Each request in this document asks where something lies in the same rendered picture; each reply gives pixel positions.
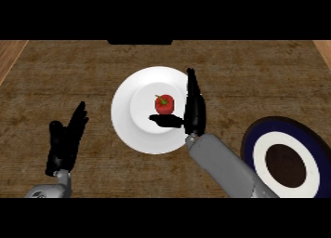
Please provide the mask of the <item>navy white brown ringed plate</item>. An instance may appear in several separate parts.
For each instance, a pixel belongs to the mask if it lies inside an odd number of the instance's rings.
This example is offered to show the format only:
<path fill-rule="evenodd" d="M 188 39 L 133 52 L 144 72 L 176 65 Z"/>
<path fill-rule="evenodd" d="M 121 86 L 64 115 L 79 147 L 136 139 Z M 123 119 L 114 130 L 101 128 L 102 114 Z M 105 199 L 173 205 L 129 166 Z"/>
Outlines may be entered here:
<path fill-rule="evenodd" d="M 259 119 L 241 156 L 281 198 L 331 198 L 331 148 L 303 123 L 282 116 Z"/>

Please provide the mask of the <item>red bell pepper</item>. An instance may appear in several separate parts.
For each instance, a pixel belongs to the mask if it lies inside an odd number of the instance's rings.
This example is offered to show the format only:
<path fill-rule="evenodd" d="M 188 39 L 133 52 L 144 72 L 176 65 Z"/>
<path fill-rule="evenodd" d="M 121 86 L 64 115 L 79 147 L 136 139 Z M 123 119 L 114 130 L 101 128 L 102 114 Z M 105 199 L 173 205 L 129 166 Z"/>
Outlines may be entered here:
<path fill-rule="evenodd" d="M 175 98 L 170 95 L 157 95 L 155 110 L 158 114 L 173 114 Z"/>

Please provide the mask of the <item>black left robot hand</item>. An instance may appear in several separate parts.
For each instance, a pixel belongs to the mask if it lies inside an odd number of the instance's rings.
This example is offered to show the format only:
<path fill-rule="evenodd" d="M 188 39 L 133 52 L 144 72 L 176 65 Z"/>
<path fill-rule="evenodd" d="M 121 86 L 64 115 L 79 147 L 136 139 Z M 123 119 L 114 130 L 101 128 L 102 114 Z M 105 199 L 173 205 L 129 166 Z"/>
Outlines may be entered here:
<path fill-rule="evenodd" d="M 61 121 L 49 123 L 51 149 L 46 174 L 52 177 L 62 169 L 71 171 L 74 168 L 87 121 L 86 103 L 82 101 L 68 125 L 64 126 Z"/>

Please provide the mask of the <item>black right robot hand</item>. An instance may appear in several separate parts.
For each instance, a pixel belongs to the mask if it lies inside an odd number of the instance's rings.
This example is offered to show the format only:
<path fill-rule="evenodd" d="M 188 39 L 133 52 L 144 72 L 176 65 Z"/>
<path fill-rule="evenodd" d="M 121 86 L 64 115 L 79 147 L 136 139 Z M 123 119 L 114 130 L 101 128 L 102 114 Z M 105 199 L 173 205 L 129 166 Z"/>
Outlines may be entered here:
<path fill-rule="evenodd" d="M 188 68 L 186 74 L 185 117 L 179 117 L 173 114 L 152 114 L 148 119 L 154 121 L 160 127 L 184 128 L 188 135 L 195 134 L 200 137 L 206 131 L 206 103 L 195 70 Z"/>

